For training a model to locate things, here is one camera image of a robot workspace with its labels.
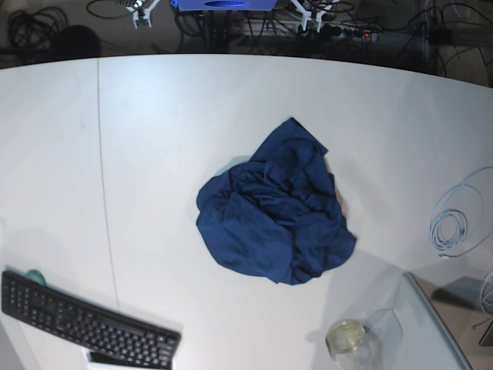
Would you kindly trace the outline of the green tape roll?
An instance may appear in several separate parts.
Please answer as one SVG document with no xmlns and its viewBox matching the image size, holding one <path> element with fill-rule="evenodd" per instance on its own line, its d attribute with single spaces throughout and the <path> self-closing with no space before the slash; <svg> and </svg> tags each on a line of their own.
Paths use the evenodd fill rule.
<svg viewBox="0 0 493 370">
<path fill-rule="evenodd" d="M 46 286 L 46 280 L 45 280 L 44 276 L 42 275 L 42 273 L 38 270 L 29 270 L 25 273 L 24 277 L 27 280 L 32 281 L 36 284 L 39 284 L 43 287 Z"/>
</svg>

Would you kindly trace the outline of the clear glass jar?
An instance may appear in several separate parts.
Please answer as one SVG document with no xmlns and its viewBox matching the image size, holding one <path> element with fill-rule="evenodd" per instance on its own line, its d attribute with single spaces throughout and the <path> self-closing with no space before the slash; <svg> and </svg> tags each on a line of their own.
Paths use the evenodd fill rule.
<svg viewBox="0 0 493 370">
<path fill-rule="evenodd" d="M 392 369 L 403 339 L 394 310 L 380 309 L 365 319 L 339 321 L 325 341 L 337 369 Z"/>
</svg>

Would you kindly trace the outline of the dark blue t-shirt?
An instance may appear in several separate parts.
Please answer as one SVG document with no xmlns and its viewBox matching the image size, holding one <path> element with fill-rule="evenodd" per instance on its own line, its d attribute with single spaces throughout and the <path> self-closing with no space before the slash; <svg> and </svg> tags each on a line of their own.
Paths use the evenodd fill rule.
<svg viewBox="0 0 493 370">
<path fill-rule="evenodd" d="M 251 158 L 199 191 L 198 230 L 221 266 L 276 284 L 305 284 L 354 252 L 327 148 L 294 118 Z"/>
</svg>

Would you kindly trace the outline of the black round stool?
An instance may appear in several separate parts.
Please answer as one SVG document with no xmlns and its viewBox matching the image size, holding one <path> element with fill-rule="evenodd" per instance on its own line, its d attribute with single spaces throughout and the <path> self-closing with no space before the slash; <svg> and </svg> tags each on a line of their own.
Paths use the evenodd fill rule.
<svg viewBox="0 0 493 370">
<path fill-rule="evenodd" d="M 55 60 L 98 58 L 102 43 L 89 27 L 71 25 L 55 36 L 50 51 Z"/>
</svg>

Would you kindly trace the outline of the blue box with hole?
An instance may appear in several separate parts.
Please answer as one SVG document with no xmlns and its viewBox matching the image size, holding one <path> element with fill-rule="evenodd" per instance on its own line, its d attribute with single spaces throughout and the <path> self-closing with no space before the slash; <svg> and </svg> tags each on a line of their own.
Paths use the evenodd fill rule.
<svg viewBox="0 0 493 370">
<path fill-rule="evenodd" d="M 204 11 L 204 10 L 250 10 L 250 11 L 270 11 L 274 8 L 277 0 L 177 0 L 173 1 L 180 10 Z"/>
</svg>

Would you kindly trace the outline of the black computer keyboard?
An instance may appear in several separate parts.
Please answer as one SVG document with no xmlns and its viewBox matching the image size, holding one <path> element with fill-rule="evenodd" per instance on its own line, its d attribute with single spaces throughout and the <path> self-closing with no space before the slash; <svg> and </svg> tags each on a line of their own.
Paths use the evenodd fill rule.
<svg viewBox="0 0 493 370">
<path fill-rule="evenodd" d="M 171 369 L 181 334 L 2 272 L 2 312 L 97 354 L 145 369 Z"/>
</svg>

